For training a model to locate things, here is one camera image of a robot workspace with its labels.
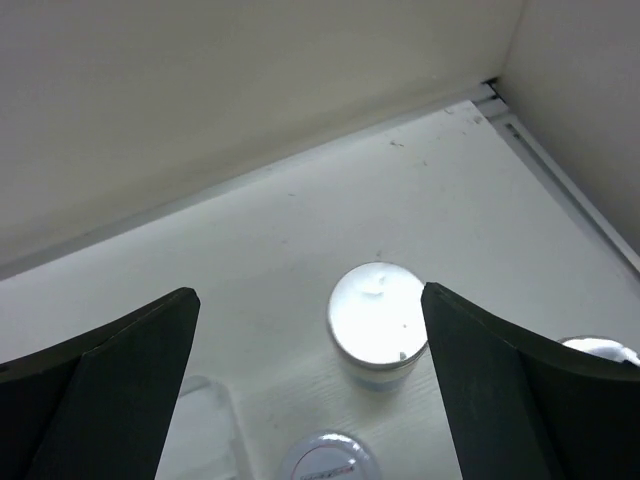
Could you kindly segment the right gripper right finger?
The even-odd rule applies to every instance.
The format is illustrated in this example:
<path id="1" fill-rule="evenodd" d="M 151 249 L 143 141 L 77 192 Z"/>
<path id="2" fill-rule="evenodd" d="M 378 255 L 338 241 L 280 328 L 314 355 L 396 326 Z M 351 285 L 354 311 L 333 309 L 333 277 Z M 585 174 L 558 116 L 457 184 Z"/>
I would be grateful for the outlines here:
<path id="1" fill-rule="evenodd" d="M 438 283 L 421 305 L 463 478 L 638 478 L 639 367 L 567 348 Z"/>

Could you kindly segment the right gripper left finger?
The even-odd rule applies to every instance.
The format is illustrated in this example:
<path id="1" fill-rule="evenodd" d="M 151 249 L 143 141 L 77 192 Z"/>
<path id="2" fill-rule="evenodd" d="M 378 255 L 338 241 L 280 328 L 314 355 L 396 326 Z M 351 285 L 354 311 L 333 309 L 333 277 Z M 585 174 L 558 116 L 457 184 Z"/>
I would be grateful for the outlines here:
<path id="1" fill-rule="evenodd" d="M 182 287 L 2 364 L 2 478 L 154 478 L 199 310 Z"/>

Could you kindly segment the tall dark soy sauce bottle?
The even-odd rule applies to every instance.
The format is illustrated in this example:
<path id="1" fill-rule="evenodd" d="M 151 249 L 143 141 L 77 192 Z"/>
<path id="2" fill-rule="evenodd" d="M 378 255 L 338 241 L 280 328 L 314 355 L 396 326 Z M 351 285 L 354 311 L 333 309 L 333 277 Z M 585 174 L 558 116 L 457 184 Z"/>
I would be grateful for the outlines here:
<path id="1" fill-rule="evenodd" d="M 164 449 L 158 479 L 237 479 L 231 447 L 230 404 L 220 385 L 203 376 L 183 381 Z"/>

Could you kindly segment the blue label white canister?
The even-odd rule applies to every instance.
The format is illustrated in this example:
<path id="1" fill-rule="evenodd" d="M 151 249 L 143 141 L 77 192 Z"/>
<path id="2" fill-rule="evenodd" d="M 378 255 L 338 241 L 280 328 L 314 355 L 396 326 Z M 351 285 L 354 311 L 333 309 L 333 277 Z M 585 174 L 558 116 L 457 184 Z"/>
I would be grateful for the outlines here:
<path id="1" fill-rule="evenodd" d="M 424 283 L 410 270 L 371 262 L 347 272 L 327 305 L 327 330 L 340 364 L 363 389 L 401 387 L 428 349 Z"/>
<path id="2" fill-rule="evenodd" d="M 562 338 L 559 343 L 567 348 L 578 350 L 616 363 L 640 366 L 639 353 L 617 340 L 602 336 L 573 336 Z"/>

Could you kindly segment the light spice jar white lid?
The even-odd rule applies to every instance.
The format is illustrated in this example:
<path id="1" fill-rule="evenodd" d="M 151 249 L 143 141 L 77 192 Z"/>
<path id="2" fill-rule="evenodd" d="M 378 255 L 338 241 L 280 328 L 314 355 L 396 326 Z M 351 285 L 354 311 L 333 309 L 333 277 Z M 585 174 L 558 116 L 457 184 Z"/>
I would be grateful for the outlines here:
<path id="1" fill-rule="evenodd" d="M 359 438 L 335 430 L 311 433 L 295 442 L 275 474 L 280 480 L 381 480 L 373 451 Z"/>

